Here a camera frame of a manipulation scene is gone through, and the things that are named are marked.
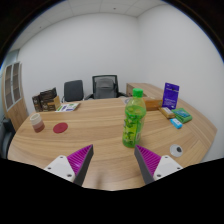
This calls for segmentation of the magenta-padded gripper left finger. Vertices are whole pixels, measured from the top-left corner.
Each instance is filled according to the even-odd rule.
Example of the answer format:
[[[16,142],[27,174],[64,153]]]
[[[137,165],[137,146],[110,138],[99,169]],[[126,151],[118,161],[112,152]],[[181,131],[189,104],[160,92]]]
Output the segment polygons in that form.
[[[59,155],[44,170],[81,186],[92,156],[93,145],[89,145],[69,156]]]

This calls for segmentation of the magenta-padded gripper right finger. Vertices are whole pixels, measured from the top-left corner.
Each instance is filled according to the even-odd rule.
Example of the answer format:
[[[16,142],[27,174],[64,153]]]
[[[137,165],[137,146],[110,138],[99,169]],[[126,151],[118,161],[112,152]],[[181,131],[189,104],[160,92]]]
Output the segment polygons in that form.
[[[145,184],[150,184],[182,169],[182,166],[170,156],[159,156],[139,145],[135,146],[134,155]]]

